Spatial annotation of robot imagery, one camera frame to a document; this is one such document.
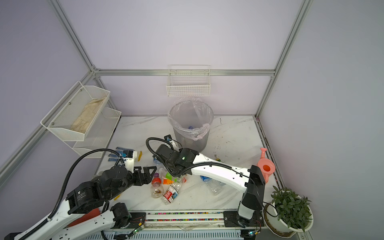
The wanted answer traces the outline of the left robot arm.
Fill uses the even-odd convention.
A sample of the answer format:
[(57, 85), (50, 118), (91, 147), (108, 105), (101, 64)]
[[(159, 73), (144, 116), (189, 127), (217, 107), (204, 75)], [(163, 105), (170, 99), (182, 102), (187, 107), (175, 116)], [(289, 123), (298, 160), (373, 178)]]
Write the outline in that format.
[(114, 166), (91, 181), (80, 184), (64, 198), (71, 172), (63, 184), (53, 211), (45, 219), (22, 233), (10, 233), (6, 240), (49, 240), (65, 226), (109, 202), (132, 186), (152, 182), (157, 167)]

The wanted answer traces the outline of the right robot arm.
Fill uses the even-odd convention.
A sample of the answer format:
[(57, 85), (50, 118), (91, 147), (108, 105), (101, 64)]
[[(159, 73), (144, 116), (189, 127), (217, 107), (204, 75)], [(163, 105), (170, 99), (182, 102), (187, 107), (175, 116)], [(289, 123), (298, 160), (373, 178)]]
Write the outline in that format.
[(259, 219), (264, 208), (263, 200), (266, 181), (259, 167), (250, 168), (230, 166), (212, 160), (195, 150), (183, 148), (175, 150), (166, 145), (160, 145), (153, 151), (153, 157), (160, 161), (173, 177), (183, 175), (198, 175), (217, 180), (242, 193), (234, 217), (228, 220), (241, 227), (247, 228)]

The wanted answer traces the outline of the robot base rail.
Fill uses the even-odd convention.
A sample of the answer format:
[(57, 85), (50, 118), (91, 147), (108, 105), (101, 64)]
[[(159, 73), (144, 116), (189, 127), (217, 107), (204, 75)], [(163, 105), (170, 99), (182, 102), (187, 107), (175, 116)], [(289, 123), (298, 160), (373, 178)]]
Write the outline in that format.
[(158, 211), (131, 211), (131, 224), (126, 229), (133, 229), (143, 223), (146, 230), (260, 230), (264, 221), (260, 216), (254, 215), (252, 223), (241, 227), (236, 216), (228, 217), (225, 212), (236, 215), (236, 210), (158, 210)]

